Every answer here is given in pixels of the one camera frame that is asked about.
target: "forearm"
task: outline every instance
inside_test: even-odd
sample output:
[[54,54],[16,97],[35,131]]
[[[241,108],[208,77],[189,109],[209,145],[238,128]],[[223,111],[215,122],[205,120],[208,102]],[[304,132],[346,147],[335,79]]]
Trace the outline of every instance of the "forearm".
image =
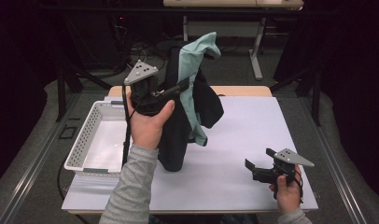
[[100,223],[148,223],[158,150],[133,145]]
[[305,216],[305,213],[299,207],[296,210],[284,214],[277,219],[279,224],[293,223],[293,224],[311,224],[312,222]]

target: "person's left hand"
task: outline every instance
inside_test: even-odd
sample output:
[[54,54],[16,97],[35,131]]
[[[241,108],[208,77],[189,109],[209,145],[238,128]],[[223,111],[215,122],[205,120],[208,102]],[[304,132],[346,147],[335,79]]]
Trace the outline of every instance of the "person's left hand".
[[[129,115],[134,111],[131,101],[131,93],[126,95]],[[133,143],[139,147],[156,149],[161,140],[163,124],[170,118],[175,109],[175,101],[166,103],[159,114],[149,117],[134,112],[131,117],[131,133]]]

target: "person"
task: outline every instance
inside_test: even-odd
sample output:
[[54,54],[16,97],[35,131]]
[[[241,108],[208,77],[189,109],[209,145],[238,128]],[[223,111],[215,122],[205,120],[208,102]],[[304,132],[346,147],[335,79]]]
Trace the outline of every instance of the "person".
[[[131,93],[127,94],[129,114],[134,109]],[[175,109],[173,100],[166,103],[161,112],[154,117],[143,116],[137,112],[130,118],[132,147],[128,161],[119,175],[119,182],[114,188],[105,207],[100,222],[112,223],[148,223],[149,203],[151,200],[151,183],[157,166],[158,149],[162,127]],[[297,178],[301,170],[296,166]],[[277,179],[277,205],[282,216],[279,223],[311,223],[300,208],[300,189],[297,184],[287,186],[286,178]]]

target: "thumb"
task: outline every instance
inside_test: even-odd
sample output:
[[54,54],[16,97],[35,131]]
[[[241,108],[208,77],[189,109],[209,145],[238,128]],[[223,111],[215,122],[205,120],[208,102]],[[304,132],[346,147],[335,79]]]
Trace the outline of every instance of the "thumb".
[[279,191],[286,192],[288,190],[288,185],[286,183],[286,177],[283,175],[280,175],[277,177],[277,187],[279,188]]
[[158,115],[156,115],[156,119],[159,122],[159,125],[163,126],[164,122],[170,118],[173,111],[175,110],[175,101],[170,100],[166,103],[163,109],[160,111]]

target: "table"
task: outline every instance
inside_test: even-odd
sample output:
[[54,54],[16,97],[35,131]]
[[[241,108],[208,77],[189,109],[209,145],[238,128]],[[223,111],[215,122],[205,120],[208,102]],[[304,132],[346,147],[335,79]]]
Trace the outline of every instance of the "table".
[[[163,0],[166,7],[259,7],[288,8],[298,10],[303,6],[302,0]],[[189,21],[183,20],[183,36],[188,41],[189,35],[206,35],[216,32],[218,36],[256,37],[249,56],[256,80],[262,80],[258,60],[260,41],[263,38],[266,18],[260,21]]]
[[[273,159],[265,154],[266,147],[296,151],[276,99],[266,87],[213,89],[227,95],[220,97],[224,116],[212,129],[205,130],[209,139],[206,147],[188,145],[182,170],[170,173],[157,165],[151,188],[151,214],[276,211],[276,200],[268,185],[252,180],[251,172],[245,168],[245,159],[259,167],[272,168]],[[108,97],[119,99],[120,90],[112,88]],[[302,173],[302,209],[317,209],[303,169]],[[100,214],[117,182],[117,177],[75,175],[62,209],[73,214]]]

